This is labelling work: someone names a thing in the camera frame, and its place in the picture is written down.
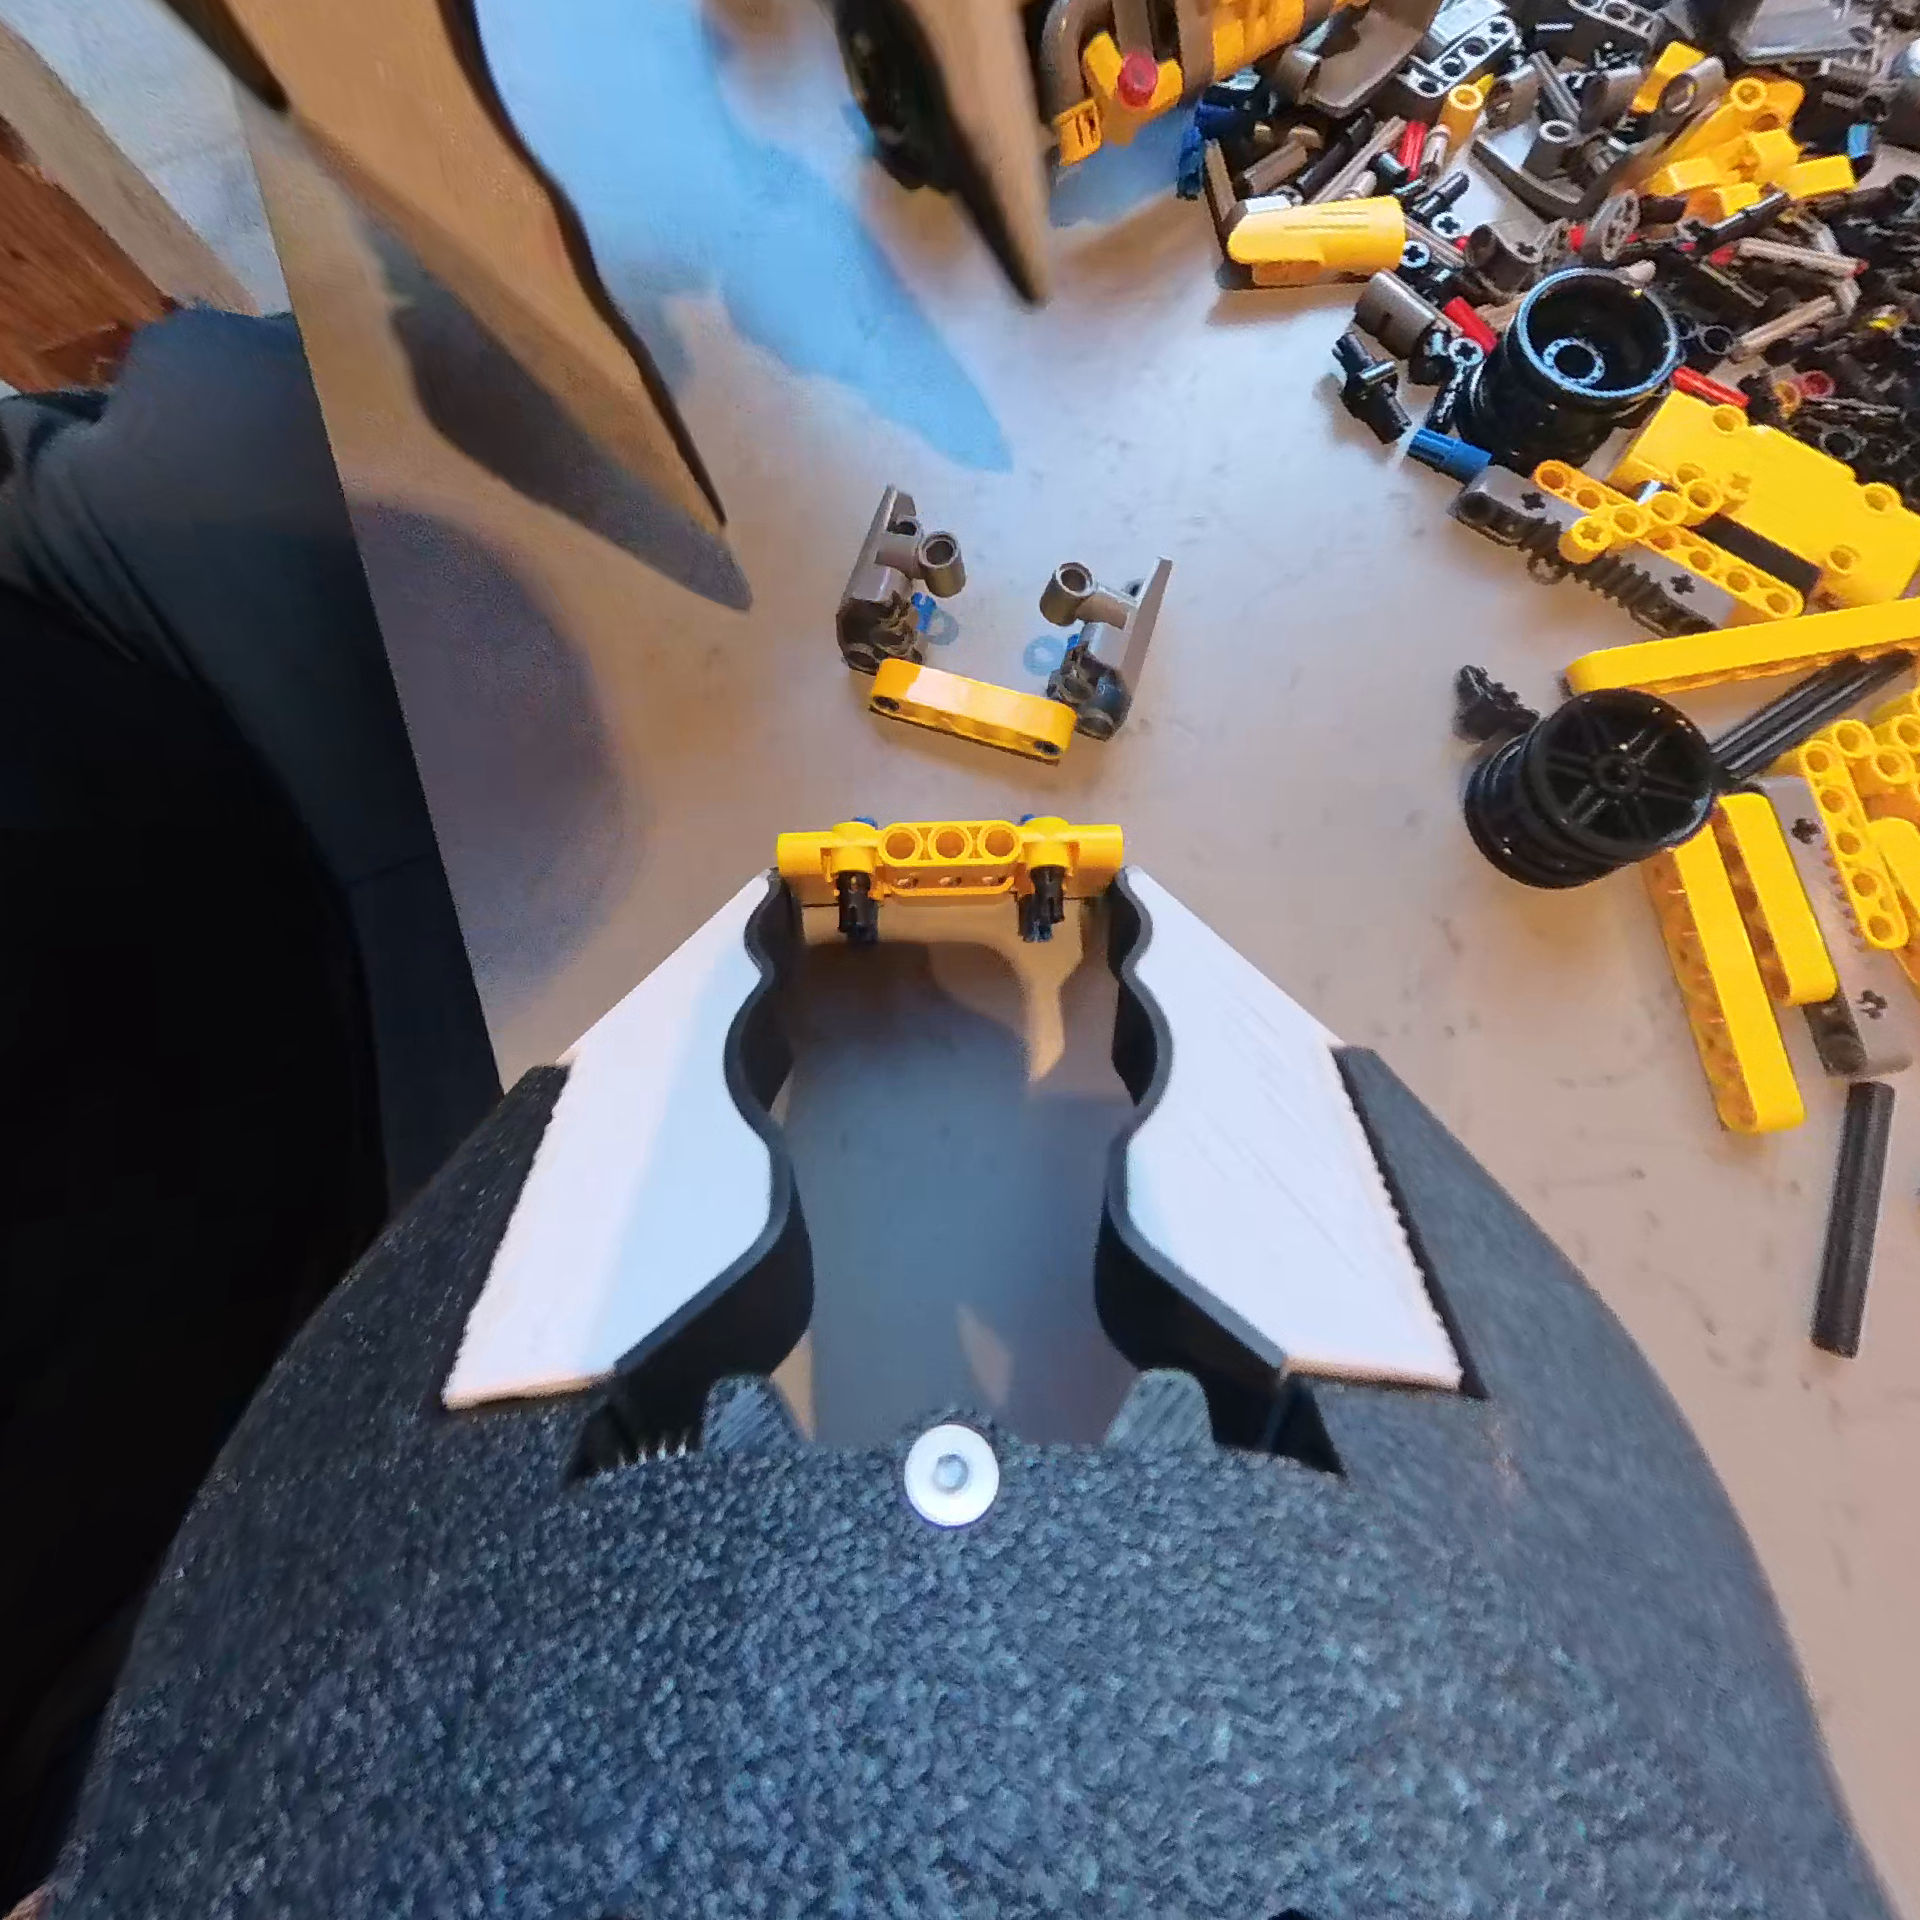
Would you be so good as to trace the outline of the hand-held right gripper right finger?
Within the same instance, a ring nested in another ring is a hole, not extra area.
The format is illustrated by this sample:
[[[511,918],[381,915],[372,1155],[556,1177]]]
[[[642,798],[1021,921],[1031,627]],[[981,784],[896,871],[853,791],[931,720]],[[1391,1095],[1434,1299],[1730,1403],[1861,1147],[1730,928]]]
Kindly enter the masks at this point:
[[[1459,1394],[1465,1362],[1342,1076],[1342,1041],[1140,866],[1109,891],[1114,1072],[1096,1311],[1213,1424],[1301,1381]]]

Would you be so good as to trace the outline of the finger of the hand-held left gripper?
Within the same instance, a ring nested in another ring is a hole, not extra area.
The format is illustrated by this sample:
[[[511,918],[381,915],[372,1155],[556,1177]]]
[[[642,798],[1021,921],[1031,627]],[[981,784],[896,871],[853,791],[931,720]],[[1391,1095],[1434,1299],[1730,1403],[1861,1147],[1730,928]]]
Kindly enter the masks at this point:
[[[933,98],[933,150],[1029,305],[1051,295],[1047,166],[1017,4],[887,4]]]
[[[728,512],[567,195],[505,110],[471,4],[169,4],[616,465]]]

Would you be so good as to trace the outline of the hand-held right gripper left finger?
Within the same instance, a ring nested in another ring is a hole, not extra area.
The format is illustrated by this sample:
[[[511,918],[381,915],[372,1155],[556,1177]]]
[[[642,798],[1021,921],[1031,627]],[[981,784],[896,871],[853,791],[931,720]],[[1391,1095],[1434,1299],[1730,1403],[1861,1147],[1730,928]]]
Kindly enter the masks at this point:
[[[561,1089],[470,1310],[442,1406],[611,1384],[693,1424],[811,1320],[811,1249],[776,1101],[798,909],[754,877],[561,1058]]]

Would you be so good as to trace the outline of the yellow beam frame with pins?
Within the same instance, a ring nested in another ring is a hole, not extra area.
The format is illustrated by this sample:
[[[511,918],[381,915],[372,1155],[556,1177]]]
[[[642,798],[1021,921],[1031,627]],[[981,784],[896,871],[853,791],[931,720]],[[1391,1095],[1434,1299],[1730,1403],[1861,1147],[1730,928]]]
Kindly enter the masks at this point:
[[[872,948],[881,909],[1011,904],[1026,945],[1051,941],[1068,904],[1100,900],[1125,866],[1111,824],[1071,824],[1059,816],[1021,821],[891,821],[851,819],[820,831],[785,831],[776,846],[781,887],[802,909],[830,909],[847,945]]]

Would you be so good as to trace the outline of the grey and yellow brick assembly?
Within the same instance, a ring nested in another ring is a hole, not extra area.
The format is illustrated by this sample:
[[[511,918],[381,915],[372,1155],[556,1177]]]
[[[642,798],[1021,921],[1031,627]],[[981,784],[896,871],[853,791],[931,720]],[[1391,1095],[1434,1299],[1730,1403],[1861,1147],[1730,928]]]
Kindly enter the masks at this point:
[[[1059,764],[1072,736],[1111,741],[1131,707],[1173,562],[1125,587],[1059,562],[1040,593],[1047,624],[1071,630],[1045,691],[967,679],[929,664],[917,597],[967,585],[961,541],[933,529],[907,491],[889,484],[858,551],[834,615],[840,660],[872,679],[870,711],[972,741],[1021,758]]]

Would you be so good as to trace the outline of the grey desk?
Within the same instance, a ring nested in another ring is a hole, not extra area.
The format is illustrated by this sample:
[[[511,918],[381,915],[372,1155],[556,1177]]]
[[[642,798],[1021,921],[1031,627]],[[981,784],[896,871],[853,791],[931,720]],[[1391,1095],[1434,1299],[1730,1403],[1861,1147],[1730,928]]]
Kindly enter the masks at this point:
[[[1918,1100],[1854,1362],[1809,1349],[1840,1092],[1726,1134],[1639,877],[1543,895],[1459,819],[1450,672],[1545,705],[1633,627],[1346,416],[1350,297],[1230,295],[1178,125],[1076,168],[1026,308],[870,156],[813,4],[482,4],[521,136],[672,378],[728,551],[571,434],[243,101],[502,1078],[556,1059],[781,826],[1062,811],[1381,1049],[1605,1295],[1791,1619],[1918,1912]],[[1173,558],[1137,711],[1062,769],[875,720],[834,603],[875,493],[967,554],[938,660],[1036,685],[1036,593]]]

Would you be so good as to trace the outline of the wooden desk leg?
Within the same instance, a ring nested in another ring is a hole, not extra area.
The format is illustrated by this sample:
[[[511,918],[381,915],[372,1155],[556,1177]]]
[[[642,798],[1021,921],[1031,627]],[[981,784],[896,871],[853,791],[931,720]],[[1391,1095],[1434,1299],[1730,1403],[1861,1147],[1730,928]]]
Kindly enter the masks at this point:
[[[4,28],[4,386],[108,386],[140,327],[257,305],[102,123]]]

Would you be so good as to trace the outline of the yellow rounded panel piece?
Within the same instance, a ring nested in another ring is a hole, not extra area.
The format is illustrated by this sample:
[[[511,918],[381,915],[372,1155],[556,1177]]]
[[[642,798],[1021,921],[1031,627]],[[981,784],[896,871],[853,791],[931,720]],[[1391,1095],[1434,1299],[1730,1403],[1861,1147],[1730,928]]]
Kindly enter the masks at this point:
[[[1406,209],[1395,197],[1289,203],[1256,197],[1235,208],[1221,256],[1250,284],[1295,288],[1328,278],[1394,270],[1406,249]]]

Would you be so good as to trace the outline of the black spoked wheel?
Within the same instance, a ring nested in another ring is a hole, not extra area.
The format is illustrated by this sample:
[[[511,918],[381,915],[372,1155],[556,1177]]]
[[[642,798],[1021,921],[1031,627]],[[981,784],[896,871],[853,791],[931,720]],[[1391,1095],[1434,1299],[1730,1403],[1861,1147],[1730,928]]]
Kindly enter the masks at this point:
[[[1724,769],[1668,702],[1583,691],[1484,754],[1465,783],[1465,824],[1512,881],[1567,891],[1689,840]]]

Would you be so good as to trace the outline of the person's dark clothing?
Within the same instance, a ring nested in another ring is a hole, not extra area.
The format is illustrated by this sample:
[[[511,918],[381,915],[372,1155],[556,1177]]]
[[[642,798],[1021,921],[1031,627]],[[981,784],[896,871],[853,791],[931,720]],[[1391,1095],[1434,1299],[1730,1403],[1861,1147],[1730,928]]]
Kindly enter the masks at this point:
[[[7,1857],[257,1381],[494,1100],[296,322],[7,398]]]

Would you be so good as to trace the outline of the black axle rod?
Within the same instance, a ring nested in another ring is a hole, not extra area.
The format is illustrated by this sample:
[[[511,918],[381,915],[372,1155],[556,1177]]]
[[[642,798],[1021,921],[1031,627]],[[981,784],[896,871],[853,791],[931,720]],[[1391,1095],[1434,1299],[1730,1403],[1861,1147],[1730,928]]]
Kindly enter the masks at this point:
[[[1853,1082],[1818,1267],[1809,1342],[1834,1356],[1860,1356],[1864,1299],[1876,1272],[1883,1163],[1898,1092],[1883,1078]]]

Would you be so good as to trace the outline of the black deep wheel rim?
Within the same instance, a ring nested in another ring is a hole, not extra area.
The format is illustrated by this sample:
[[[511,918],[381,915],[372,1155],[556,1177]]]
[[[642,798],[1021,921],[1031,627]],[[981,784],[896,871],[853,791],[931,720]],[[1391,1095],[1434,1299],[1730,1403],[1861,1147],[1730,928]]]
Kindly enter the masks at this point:
[[[1468,378],[1459,431],[1516,473],[1583,465],[1605,435],[1646,420],[1680,360],[1663,302],[1603,267],[1565,267],[1524,295]]]

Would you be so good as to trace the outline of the pile of building brick pieces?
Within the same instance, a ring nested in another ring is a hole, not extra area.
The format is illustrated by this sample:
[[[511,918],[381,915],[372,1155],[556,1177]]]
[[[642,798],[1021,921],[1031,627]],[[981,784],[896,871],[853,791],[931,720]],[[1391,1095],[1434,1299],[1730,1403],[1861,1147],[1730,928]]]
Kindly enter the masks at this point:
[[[1243,200],[1402,203],[1401,267],[1328,278],[1357,291],[1346,409],[1453,484],[1453,525],[1633,621],[1558,707],[1635,690],[1709,741],[1709,821],[1620,873],[1717,1120],[1804,1120],[1788,1015],[1834,1078],[1913,1067],[1918,168],[1880,136],[1918,156],[1918,4],[1443,4],[1357,103],[1309,103],[1289,54],[1186,110],[1178,190],[1218,252]],[[1583,465],[1516,473],[1459,401],[1565,267],[1663,302],[1684,360]]]

